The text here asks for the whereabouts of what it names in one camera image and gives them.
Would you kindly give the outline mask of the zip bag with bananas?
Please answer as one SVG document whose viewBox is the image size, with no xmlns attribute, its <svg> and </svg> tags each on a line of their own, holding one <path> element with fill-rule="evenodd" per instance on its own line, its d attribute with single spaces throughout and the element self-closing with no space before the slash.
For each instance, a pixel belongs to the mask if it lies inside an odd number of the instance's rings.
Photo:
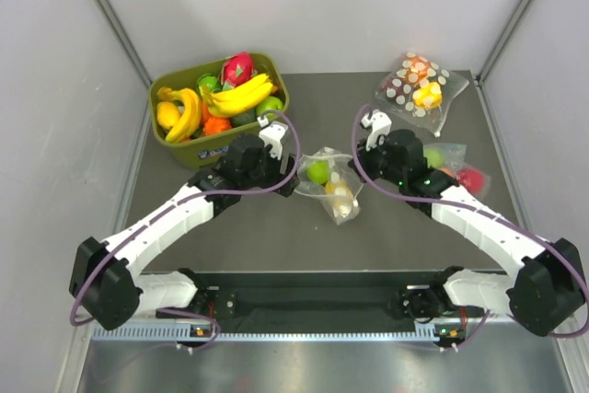
<svg viewBox="0 0 589 393">
<path fill-rule="evenodd" d="M 353 168 L 352 155 L 323 147 L 313 155 L 302 155 L 294 192 L 322 204 L 336 225 L 360 213 L 358 195 L 364 184 Z"/>
</svg>

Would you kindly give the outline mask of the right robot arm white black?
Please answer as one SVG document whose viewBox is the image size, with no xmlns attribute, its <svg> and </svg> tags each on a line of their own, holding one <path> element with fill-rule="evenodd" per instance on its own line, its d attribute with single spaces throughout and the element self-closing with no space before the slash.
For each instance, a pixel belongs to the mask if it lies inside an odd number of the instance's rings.
<svg viewBox="0 0 589 393">
<path fill-rule="evenodd" d="M 352 168 L 375 187 L 379 179 L 398 187 L 390 196 L 455 231 L 500 266 L 498 273 L 450 266 L 435 274 L 426 291 L 429 317 L 460 307 L 505 315 L 538 337 L 577 338 L 558 328 L 588 301 L 578 249 L 565 238 L 550 242 L 515 225 L 481 203 L 455 177 L 432 168 L 411 130 L 383 130 L 352 139 Z"/>
</svg>

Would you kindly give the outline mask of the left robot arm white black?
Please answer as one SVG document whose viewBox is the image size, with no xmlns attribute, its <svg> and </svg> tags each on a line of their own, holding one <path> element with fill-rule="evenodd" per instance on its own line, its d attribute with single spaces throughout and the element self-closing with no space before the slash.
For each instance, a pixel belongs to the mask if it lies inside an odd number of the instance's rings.
<svg viewBox="0 0 589 393">
<path fill-rule="evenodd" d="M 189 271 L 144 273 L 146 266 L 178 239 L 210 222 L 246 195 L 295 189 L 297 159 L 283 152 L 289 130 L 275 122 L 259 134 L 238 136 L 211 167 L 199 169 L 169 200 L 118 234 L 89 237 L 77 248 L 69 283 L 74 310 L 84 308 L 103 329 L 132 317 L 180 308 L 199 316 L 209 303 Z"/>
</svg>

